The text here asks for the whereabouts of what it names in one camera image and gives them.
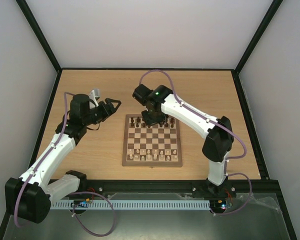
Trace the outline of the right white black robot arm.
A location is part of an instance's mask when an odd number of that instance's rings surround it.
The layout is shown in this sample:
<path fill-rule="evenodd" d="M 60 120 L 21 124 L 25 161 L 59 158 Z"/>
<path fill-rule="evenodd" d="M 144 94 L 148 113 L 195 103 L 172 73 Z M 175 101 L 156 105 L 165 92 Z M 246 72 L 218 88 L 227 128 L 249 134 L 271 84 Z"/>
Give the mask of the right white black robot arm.
<path fill-rule="evenodd" d="M 234 142 L 230 120 L 208 115 L 178 98 L 173 91 L 160 85 L 151 90 L 138 85 L 132 94 L 145 110 L 141 112 L 146 126 L 162 124 L 168 117 L 175 118 L 197 132 L 203 139 L 202 153 L 209 160 L 206 188 L 214 196 L 226 189 L 227 160 Z"/>

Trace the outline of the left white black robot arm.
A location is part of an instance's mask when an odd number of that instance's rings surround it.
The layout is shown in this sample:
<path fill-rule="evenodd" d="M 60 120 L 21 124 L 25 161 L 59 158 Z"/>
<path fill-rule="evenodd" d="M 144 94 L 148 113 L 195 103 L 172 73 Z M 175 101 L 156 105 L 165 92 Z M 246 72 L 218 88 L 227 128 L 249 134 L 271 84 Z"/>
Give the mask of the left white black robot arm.
<path fill-rule="evenodd" d="M 62 198 L 85 188 L 87 176 L 68 171 L 62 178 L 50 182 L 64 158 L 78 145 L 90 125 L 104 122 L 121 106 L 121 101 L 106 98 L 98 100 L 95 91 L 73 94 L 64 102 L 62 122 L 47 148 L 19 178 L 11 177 L 5 184 L 7 211 L 20 227 L 19 219 L 41 223 L 51 206 Z"/>

